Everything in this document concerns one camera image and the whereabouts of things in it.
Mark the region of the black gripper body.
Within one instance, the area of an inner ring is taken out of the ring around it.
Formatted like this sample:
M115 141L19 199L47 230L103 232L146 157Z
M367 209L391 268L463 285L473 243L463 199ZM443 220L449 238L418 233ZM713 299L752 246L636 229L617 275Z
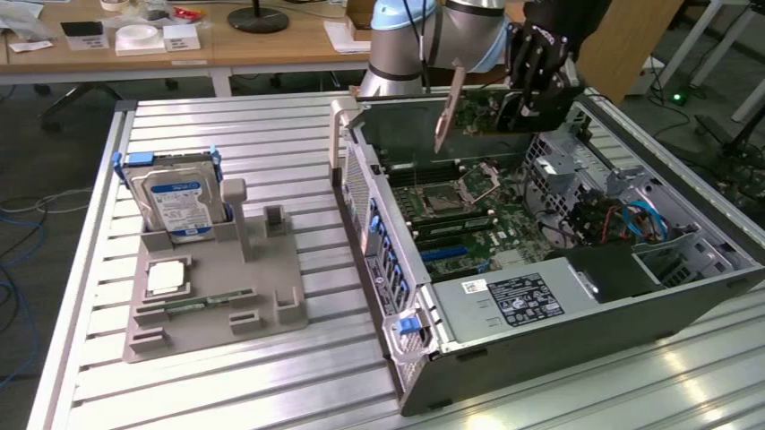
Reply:
M612 0L543 0L523 5L525 21L565 37L574 53L598 29Z

